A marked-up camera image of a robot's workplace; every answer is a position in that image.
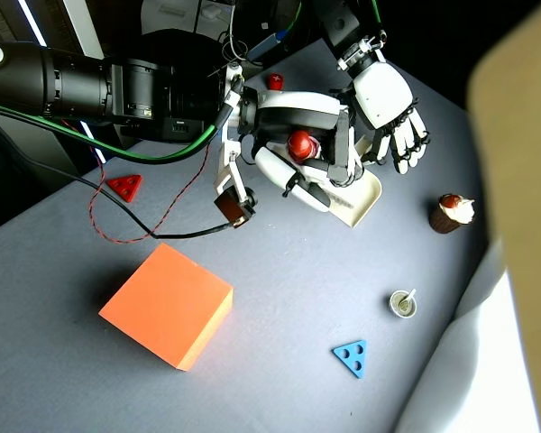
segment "small bowl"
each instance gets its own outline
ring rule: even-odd
[[[389,308],[400,318],[412,318],[417,313],[417,301],[415,298],[411,298],[409,302],[409,308],[407,310],[402,309],[399,304],[408,296],[408,291],[397,290],[389,298]]]

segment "white frosting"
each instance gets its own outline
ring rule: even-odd
[[[455,207],[445,207],[439,203],[439,207],[445,214],[459,224],[469,224],[475,215],[472,204],[475,200],[461,197],[461,201]]]

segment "tabletop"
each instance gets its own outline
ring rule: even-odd
[[[321,41],[271,71],[285,76],[286,90],[326,92],[349,81]],[[239,229],[169,241],[234,286],[231,314],[188,373],[97,315],[158,242],[101,239],[87,215],[89,188],[74,182],[0,227],[0,431],[392,431],[487,245],[468,115],[405,77],[433,142],[405,176],[392,164],[370,167],[383,192],[355,229],[283,198],[241,162],[259,199],[256,216]],[[213,204],[219,146],[215,139],[205,172],[162,233],[224,222]],[[105,168],[111,178],[143,175],[130,206],[152,225],[202,156],[168,166],[114,159]],[[439,235],[427,215],[448,192],[475,198],[477,217]],[[141,234],[105,198],[95,214],[111,236]],[[389,295],[411,289],[417,314],[393,316]],[[331,351],[361,339],[367,361],[357,379]]]

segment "beige surface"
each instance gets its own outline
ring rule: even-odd
[[[541,9],[476,69],[470,108],[541,422]]]

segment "orange box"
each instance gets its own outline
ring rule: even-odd
[[[100,316],[164,361],[187,371],[233,305],[233,288],[160,244]]]

